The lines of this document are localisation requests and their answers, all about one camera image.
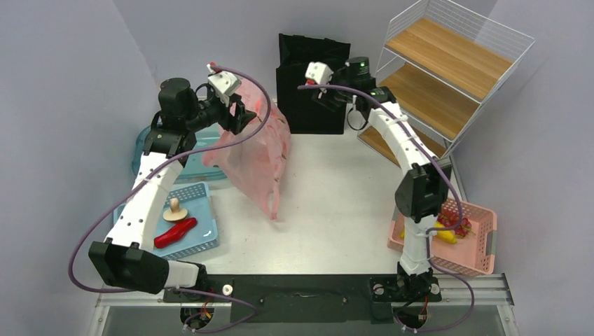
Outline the black fabric grocery bag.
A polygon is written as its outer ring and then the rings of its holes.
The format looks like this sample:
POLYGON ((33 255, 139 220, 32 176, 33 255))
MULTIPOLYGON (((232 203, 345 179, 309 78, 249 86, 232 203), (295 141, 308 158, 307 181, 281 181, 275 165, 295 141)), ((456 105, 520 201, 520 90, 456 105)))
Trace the black fabric grocery bag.
POLYGON ((343 134, 346 104, 326 108, 314 90, 299 90, 306 82, 311 62, 322 62, 335 70, 350 56, 350 43, 329 38, 279 35, 279 66, 276 68, 277 106, 286 117, 292 134, 343 134))

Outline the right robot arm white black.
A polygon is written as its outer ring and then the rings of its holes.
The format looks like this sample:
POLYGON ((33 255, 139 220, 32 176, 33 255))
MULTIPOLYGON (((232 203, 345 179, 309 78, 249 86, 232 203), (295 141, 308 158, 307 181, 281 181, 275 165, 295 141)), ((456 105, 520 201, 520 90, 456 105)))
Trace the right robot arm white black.
POLYGON ((451 164, 425 146, 392 91, 377 85, 367 57, 353 57, 336 71, 325 63, 311 62, 305 78, 308 85, 320 85, 317 97, 321 104, 350 103, 360 112, 366 124, 388 145, 401 168, 403 178, 395 192, 395 203, 405 236, 393 293, 405 301, 437 294, 429 263, 429 229, 434 227, 448 197, 451 164))

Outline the red grape bunch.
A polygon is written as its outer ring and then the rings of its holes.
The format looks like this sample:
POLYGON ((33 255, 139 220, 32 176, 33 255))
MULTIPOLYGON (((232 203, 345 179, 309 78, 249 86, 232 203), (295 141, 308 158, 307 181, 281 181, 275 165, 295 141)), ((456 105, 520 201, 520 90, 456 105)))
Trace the red grape bunch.
POLYGON ((442 210, 437 217, 437 221, 447 228, 453 228, 458 225, 457 228, 452 230, 457 239, 464 239, 468 236, 475 235, 470 221, 467 218, 460 218, 459 214, 453 210, 442 210))

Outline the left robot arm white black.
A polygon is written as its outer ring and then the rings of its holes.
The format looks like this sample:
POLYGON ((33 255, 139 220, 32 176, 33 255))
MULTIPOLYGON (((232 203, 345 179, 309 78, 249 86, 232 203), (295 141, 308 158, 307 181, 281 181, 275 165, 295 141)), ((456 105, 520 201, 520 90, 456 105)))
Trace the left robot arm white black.
POLYGON ((192 301, 207 296, 205 266, 154 255, 153 237, 187 152, 196 144, 196 132, 219 124, 239 134, 256 117, 236 94, 240 85, 240 79, 226 71, 211 75, 204 83, 207 97, 200 100, 185 78, 162 82, 160 110, 144 140, 132 194, 124 198, 125 207, 105 239, 91 243, 88 251, 105 284, 152 294, 180 287, 192 301))

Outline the pink plastic grocery bag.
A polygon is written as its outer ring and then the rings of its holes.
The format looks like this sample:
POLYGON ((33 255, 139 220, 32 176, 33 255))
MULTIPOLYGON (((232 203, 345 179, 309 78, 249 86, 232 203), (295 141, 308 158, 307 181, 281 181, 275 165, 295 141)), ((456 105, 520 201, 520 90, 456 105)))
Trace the pink plastic grocery bag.
POLYGON ((271 115, 252 138, 202 154, 205 166, 217 166, 230 182, 270 220, 277 218, 280 182, 291 150, 291 132, 284 114, 273 104, 271 115))

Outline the red chili pepper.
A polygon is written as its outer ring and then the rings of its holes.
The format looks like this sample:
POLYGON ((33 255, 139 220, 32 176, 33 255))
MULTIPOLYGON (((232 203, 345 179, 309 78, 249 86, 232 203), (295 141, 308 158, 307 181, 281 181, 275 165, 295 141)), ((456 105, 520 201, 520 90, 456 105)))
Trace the red chili pepper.
POLYGON ((196 218, 179 220, 168 231, 155 237, 153 245, 157 249, 168 247, 181 240, 197 224, 198 220, 196 218))

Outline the yellow banana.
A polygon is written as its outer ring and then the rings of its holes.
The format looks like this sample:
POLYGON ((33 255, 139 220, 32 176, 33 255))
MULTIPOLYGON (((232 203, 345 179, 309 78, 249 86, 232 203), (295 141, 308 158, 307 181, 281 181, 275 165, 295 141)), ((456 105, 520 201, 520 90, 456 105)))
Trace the yellow banana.
MULTIPOLYGON (((435 228, 446 228, 446 226, 444 226, 443 224, 440 224, 439 222, 435 222, 434 224, 435 228)), ((404 239, 405 237, 405 233, 406 231, 404 229, 402 229, 402 231, 400 232, 400 238, 404 239)), ((447 243, 447 244, 456 244, 457 243, 457 238, 454 235, 452 230, 438 230, 436 232, 436 236, 443 242, 447 243)))

